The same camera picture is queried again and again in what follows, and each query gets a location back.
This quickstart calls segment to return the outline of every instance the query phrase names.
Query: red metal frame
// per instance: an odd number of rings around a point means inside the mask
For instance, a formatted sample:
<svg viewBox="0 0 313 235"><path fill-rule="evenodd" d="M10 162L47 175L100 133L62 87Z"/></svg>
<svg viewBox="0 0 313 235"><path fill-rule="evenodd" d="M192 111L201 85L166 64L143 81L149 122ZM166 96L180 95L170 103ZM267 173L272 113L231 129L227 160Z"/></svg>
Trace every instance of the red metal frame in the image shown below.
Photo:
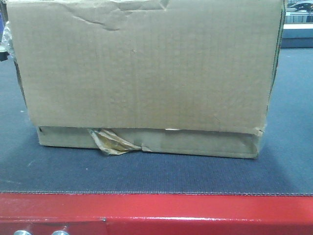
<svg viewBox="0 0 313 235"><path fill-rule="evenodd" d="M0 235L312 235L313 197L0 194Z"/></svg>

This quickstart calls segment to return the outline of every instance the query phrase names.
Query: torn packing tape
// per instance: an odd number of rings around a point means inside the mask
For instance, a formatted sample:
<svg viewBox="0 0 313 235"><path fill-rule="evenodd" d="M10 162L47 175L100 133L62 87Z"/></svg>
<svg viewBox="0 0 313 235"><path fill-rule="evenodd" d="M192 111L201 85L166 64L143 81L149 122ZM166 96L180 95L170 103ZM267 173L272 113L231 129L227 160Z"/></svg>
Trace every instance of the torn packing tape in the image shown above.
<svg viewBox="0 0 313 235"><path fill-rule="evenodd" d="M120 138L111 130L89 129L89 133L101 151L109 155L121 155L129 151L142 149L140 146Z"/></svg>

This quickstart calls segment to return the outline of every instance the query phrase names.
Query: cardboard box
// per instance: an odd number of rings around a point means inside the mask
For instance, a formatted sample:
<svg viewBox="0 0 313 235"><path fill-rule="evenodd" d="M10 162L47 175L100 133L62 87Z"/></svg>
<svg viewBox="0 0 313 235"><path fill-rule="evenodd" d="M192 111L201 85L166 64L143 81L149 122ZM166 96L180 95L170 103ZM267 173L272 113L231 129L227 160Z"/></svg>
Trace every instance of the cardboard box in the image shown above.
<svg viewBox="0 0 313 235"><path fill-rule="evenodd" d="M257 156L283 0L6 4L41 144Z"/></svg>

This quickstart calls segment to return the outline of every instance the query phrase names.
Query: torn cardboard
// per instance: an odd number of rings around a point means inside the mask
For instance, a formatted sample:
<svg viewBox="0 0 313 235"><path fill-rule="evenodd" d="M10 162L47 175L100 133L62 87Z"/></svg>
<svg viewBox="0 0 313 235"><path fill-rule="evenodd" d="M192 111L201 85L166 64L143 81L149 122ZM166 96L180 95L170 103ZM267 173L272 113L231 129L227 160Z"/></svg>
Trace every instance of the torn cardboard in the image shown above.
<svg viewBox="0 0 313 235"><path fill-rule="evenodd" d="M128 142L111 130L89 129L89 133L101 151L109 155L121 155L130 151L142 150L142 147Z"/></svg>
<svg viewBox="0 0 313 235"><path fill-rule="evenodd" d="M264 132L282 0L7 0L7 11L37 126Z"/></svg>

